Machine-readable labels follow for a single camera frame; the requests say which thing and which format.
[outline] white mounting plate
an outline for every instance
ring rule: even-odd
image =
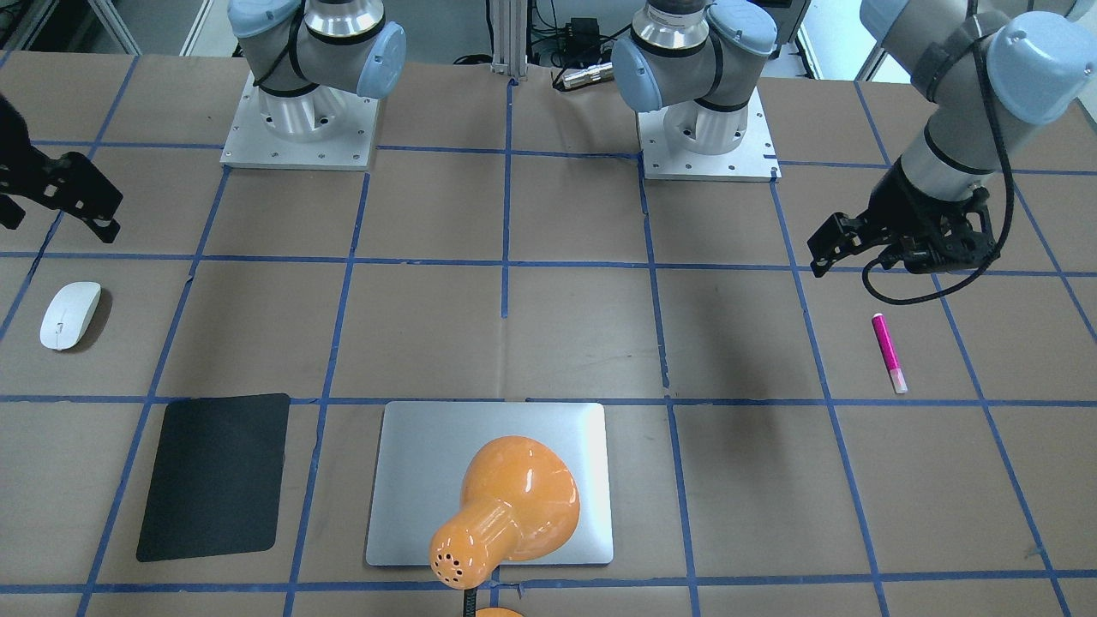
[[[385,405],[365,541],[370,565],[427,566],[434,531],[461,505],[473,457],[507,435],[535,439],[579,489],[579,525],[559,549],[508,565],[604,565],[613,560],[606,412],[598,403],[396,401]]]
[[[220,153],[222,165],[251,169],[329,169],[367,171],[373,156],[380,102],[332,89],[347,105],[329,136],[317,142],[290,142],[265,126],[259,110],[259,88],[248,74],[233,126]]]
[[[668,108],[636,114],[644,150],[644,177],[648,180],[720,180],[769,182],[781,177],[769,123],[755,89],[750,94],[750,120],[739,147],[724,155],[700,155],[675,147],[667,139],[663,116]]]

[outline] orange plastic object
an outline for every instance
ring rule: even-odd
[[[529,437],[500,437],[468,463],[461,511],[434,532],[430,563],[440,581],[470,590],[504,560],[558,549],[579,524],[579,490],[555,452]]]

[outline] magenta pen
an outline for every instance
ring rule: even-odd
[[[872,316],[872,329],[877,330],[877,343],[880,344],[880,354],[884,357],[884,367],[892,379],[892,388],[895,394],[906,394],[906,379],[903,377],[903,367],[898,364],[898,355],[895,354],[895,346],[891,341],[891,333],[887,332],[887,321],[883,313]]]

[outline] orange lamp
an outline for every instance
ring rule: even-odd
[[[474,593],[502,561],[544,557],[578,524],[579,490],[564,461],[529,437],[500,437],[468,463],[461,511],[434,532],[430,563],[440,581]],[[478,615],[488,610],[506,609]]]

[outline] mouse pad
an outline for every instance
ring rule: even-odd
[[[289,419],[285,394],[169,404],[137,561],[274,546]]]

